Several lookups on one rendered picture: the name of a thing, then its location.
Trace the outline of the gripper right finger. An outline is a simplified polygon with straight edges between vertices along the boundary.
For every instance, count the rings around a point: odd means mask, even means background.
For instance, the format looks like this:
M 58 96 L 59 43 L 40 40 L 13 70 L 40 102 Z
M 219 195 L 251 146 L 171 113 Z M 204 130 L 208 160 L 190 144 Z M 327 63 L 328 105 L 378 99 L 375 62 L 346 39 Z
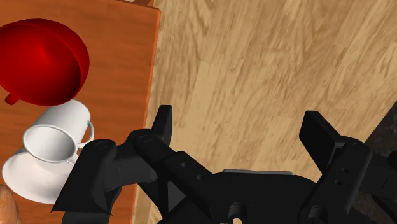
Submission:
M 322 175 L 303 203 L 299 224 L 371 224 L 352 208 L 367 193 L 397 224 L 397 150 L 388 157 L 341 136 L 317 111 L 306 111 L 299 139 Z

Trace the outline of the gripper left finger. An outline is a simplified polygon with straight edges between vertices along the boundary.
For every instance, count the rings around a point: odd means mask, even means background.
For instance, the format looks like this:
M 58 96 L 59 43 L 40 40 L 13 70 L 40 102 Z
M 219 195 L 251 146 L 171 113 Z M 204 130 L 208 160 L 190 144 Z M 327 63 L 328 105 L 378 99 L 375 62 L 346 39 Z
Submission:
M 123 144 L 88 143 L 53 206 L 64 212 L 62 224 L 109 224 L 122 187 L 135 183 L 163 216 L 158 224 L 214 224 L 207 205 L 188 189 L 203 172 L 176 176 L 199 165 L 170 148 L 171 135 L 172 107 L 161 105 L 152 127 L 131 132 Z

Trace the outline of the white cup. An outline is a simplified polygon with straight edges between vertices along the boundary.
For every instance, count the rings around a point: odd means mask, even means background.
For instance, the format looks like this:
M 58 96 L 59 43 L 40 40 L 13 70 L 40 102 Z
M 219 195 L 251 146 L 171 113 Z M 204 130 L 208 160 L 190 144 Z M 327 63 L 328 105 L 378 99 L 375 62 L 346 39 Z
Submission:
M 94 140 L 88 108 L 77 100 L 49 107 L 23 134 L 25 149 L 44 162 L 75 164 L 77 151 Z

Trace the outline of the white saucer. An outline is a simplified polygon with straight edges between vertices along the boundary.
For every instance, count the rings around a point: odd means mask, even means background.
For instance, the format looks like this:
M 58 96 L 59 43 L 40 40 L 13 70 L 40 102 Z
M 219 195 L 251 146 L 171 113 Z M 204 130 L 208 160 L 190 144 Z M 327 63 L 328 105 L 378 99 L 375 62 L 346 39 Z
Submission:
M 23 148 L 5 161 L 2 177 L 21 197 L 54 204 L 77 158 L 74 149 Z

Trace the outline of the orange brown round object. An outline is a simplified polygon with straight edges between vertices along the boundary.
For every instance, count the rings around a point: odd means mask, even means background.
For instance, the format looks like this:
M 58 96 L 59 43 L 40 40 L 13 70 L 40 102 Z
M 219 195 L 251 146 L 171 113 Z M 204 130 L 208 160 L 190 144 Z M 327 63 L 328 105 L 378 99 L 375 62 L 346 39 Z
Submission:
M 13 194 L 4 185 L 0 185 L 0 224 L 21 224 Z

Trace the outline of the orange wooden table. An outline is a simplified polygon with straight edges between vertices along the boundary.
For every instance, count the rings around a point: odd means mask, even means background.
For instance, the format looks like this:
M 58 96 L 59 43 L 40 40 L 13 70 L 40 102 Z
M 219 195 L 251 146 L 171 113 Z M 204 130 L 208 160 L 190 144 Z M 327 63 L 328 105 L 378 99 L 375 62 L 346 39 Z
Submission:
M 90 54 L 88 78 L 76 99 L 92 115 L 95 138 L 125 141 L 146 123 L 160 10 L 119 0 L 0 0 L 0 26 L 47 18 L 75 31 Z M 4 102 L 0 88 L 0 183 L 5 160 L 46 107 Z M 124 186 L 109 224 L 131 224 L 137 185 Z M 60 224 L 63 213 L 14 194 L 22 224 Z

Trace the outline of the red bowl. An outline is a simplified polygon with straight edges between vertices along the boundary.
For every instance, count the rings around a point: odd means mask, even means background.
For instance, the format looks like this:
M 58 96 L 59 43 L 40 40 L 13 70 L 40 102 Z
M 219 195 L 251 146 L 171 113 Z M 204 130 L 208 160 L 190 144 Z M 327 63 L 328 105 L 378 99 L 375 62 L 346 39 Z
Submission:
M 31 18 L 0 27 L 0 87 L 8 104 L 70 101 L 82 89 L 89 65 L 83 40 L 59 22 Z

